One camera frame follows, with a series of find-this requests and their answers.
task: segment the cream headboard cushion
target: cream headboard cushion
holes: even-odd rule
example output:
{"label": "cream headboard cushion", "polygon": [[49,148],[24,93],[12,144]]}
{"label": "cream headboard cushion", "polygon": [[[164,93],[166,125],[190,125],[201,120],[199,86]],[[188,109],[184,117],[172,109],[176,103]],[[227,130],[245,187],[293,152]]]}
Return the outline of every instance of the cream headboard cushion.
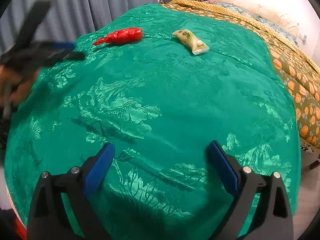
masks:
{"label": "cream headboard cushion", "polygon": [[261,17],[273,22],[284,30],[289,32],[293,37],[299,35],[299,24],[288,12],[284,6],[276,6],[276,0],[215,0],[216,2],[231,3],[241,7],[251,15],[260,15]]}

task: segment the sealed package edge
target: sealed package edge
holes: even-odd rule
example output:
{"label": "sealed package edge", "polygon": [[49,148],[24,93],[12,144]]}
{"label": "sealed package edge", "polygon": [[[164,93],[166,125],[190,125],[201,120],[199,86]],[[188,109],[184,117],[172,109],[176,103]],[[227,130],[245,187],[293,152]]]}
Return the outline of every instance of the sealed package edge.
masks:
{"label": "sealed package edge", "polygon": [[205,53],[209,50],[209,47],[204,44],[199,38],[197,38],[191,31],[184,29],[184,30],[177,30],[173,33],[183,45],[191,49],[194,55],[198,55],[201,53]]}

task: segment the blue curtain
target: blue curtain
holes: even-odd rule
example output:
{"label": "blue curtain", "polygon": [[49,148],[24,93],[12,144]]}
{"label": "blue curtain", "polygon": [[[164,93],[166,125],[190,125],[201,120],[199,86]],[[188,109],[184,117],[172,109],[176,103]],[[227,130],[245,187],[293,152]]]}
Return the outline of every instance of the blue curtain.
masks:
{"label": "blue curtain", "polygon": [[[12,0],[0,19],[0,52],[13,45],[25,15],[35,0]],[[35,39],[75,41],[79,36],[95,32],[127,10],[157,0],[52,0],[45,21]]]}

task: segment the red wrapped object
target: red wrapped object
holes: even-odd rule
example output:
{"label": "red wrapped object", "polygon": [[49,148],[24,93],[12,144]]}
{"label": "red wrapped object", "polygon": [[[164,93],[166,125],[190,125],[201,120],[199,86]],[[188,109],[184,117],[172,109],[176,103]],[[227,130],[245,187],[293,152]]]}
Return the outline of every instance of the red wrapped object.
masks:
{"label": "red wrapped object", "polygon": [[143,37],[141,28],[131,27],[123,30],[114,31],[109,33],[106,37],[97,39],[93,45],[102,43],[126,44],[132,41],[138,41]]}

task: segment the green satin fabric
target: green satin fabric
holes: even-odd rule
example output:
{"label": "green satin fabric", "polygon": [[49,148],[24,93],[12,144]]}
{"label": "green satin fabric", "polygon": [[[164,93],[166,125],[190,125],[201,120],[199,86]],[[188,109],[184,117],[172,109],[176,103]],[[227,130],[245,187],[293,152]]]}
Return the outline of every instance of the green satin fabric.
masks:
{"label": "green satin fabric", "polygon": [[[144,38],[92,46],[127,27],[142,28]],[[178,29],[191,30],[210,51],[193,55],[172,36]],[[41,172],[81,166],[106,141],[115,145],[116,158],[89,200],[114,240],[208,239],[233,200],[216,173],[207,172],[204,149],[212,140],[257,173],[279,171],[294,212],[300,182],[295,110],[255,33],[154,4],[76,44],[86,60],[43,70],[12,121],[5,177],[25,224]]]}

